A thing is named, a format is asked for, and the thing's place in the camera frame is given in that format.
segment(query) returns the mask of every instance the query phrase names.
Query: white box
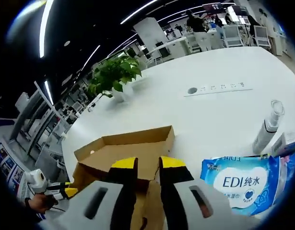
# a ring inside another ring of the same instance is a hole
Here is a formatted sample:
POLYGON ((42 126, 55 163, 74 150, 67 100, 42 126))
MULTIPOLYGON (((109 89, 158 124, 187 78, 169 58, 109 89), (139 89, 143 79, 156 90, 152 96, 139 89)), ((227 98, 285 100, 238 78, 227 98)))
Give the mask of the white box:
POLYGON ((295 151, 295 130, 283 132, 272 146, 272 156, 287 155, 295 151))

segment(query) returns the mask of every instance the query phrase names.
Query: heart logo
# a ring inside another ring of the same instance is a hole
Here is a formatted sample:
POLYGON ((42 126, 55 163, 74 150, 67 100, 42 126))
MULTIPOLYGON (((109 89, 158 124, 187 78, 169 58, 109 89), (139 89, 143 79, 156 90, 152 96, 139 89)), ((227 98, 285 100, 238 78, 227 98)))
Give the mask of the heart logo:
POLYGON ((253 196, 253 192, 246 192, 245 193, 245 198, 250 199, 253 196))
POLYGON ((215 177, 213 187, 227 196, 230 207, 246 208, 262 193, 267 179, 268 172, 262 167, 225 168, 215 177))

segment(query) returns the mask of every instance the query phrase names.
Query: hand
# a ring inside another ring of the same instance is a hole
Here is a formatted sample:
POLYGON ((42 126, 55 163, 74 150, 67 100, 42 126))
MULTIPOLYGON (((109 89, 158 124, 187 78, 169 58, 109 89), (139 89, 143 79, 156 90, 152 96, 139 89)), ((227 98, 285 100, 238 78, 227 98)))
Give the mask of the hand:
POLYGON ((35 194, 28 203, 30 208, 35 212, 45 214, 45 211, 51 209, 52 206, 57 205, 58 201, 53 196, 35 194))

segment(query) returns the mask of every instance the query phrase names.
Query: ceiling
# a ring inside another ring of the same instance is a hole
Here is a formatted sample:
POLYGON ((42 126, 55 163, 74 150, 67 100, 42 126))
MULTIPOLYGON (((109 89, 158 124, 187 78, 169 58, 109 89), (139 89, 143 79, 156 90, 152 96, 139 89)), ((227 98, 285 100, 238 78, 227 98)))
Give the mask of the ceiling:
MULTIPOLYGON (((29 14, 7 44, 0 46, 0 117, 17 116, 14 104, 22 92, 32 95, 35 91, 34 81, 43 84, 45 79, 48 80, 56 101, 65 89, 63 87, 71 87, 73 83, 70 81, 69 85, 62 87, 63 80, 71 74, 76 77, 75 73, 99 45, 83 69, 82 76, 94 63, 106 58, 117 46, 134 35, 133 25, 149 12, 158 8, 148 16, 160 20, 175 12, 214 2, 157 0, 120 24, 128 15, 150 1, 102 1, 100 4, 95 0, 54 0, 46 26, 43 58, 39 57, 39 33, 45 4, 29 14), (64 46, 67 41, 70 41, 69 45, 64 46)), ((6 0, 0 6, 5 12, 0 25, 0 41, 4 41, 12 21, 28 3, 26 0, 6 0)), ((180 16, 179 13, 159 23, 165 26, 168 21, 180 16)))

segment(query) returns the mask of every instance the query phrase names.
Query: white flower pot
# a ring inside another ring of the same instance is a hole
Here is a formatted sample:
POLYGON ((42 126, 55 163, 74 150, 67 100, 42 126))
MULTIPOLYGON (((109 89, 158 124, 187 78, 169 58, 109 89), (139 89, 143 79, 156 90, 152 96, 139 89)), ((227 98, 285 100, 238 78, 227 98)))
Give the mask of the white flower pot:
POLYGON ((129 82, 127 84, 120 82, 120 84, 123 86, 123 92, 116 91, 112 87, 113 97, 118 102, 129 101, 129 99, 133 96, 133 89, 132 89, 131 84, 129 82))

